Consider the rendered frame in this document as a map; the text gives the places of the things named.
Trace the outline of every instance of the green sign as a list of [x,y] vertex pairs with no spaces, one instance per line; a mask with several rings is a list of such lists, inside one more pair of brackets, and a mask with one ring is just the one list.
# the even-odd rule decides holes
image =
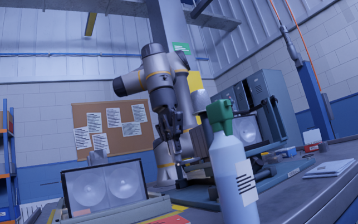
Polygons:
[[190,45],[188,43],[172,42],[174,51],[183,51],[185,55],[191,55]]

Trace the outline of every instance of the shelving unit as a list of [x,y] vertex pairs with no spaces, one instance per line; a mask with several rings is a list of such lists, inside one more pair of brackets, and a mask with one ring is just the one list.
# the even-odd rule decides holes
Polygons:
[[0,224],[15,224],[20,218],[20,197],[18,191],[17,168],[16,168],[16,151],[14,148],[13,133],[13,108],[7,108],[7,99],[3,99],[2,111],[2,129],[0,129],[0,139],[3,140],[4,164],[0,164],[0,168],[4,166],[4,171],[0,173],[0,179],[6,180],[6,191],[8,197],[8,207],[0,207]]

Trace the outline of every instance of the spray bottle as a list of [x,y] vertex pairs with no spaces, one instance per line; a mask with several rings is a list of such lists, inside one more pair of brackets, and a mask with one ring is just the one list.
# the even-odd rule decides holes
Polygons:
[[218,100],[207,106],[214,132],[209,157],[224,223],[260,224],[252,166],[242,142],[233,135],[231,105],[230,100]]

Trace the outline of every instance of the black frame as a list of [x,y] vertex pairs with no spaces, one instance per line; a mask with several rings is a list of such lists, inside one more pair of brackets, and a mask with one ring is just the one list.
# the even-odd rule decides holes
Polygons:
[[141,158],[122,160],[122,161],[115,162],[115,163],[92,165],[90,167],[81,167],[81,168],[67,169],[67,170],[61,171],[60,172],[61,184],[63,186],[64,201],[65,201],[66,207],[68,209],[69,218],[72,218],[72,215],[71,215],[70,200],[68,199],[68,191],[67,191],[67,183],[66,183],[66,175],[65,175],[66,173],[70,173],[70,172],[74,172],[74,171],[83,171],[85,169],[93,169],[93,168],[98,168],[98,167],[106,167],[106,166],[109,166],[109,165],[118,165],[118,164],[122,164],[122,163],[130,163],[130,162],[135,162],[135,161],[139,161],[139,163],[140,163],[140,170],[141,170],[141,176],[143,177],[143,184],[144,184],[144,189],[145,189],[145,192],[146,192],[146,199],[149,199],[148,193],[147,193],[147,185],[146,185],[145,178],[144,178],[143,164],[141,163]]

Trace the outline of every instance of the plastic bottle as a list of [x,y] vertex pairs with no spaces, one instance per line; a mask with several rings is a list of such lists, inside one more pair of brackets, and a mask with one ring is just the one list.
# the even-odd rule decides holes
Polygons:
[[246,160],[242,142],[233,135],[230,100],[218,100],[207,106],[214,140],[209,148],[220,206],[225,224],[260,224],[256,202],[244,207],[238,193],[236,163]]

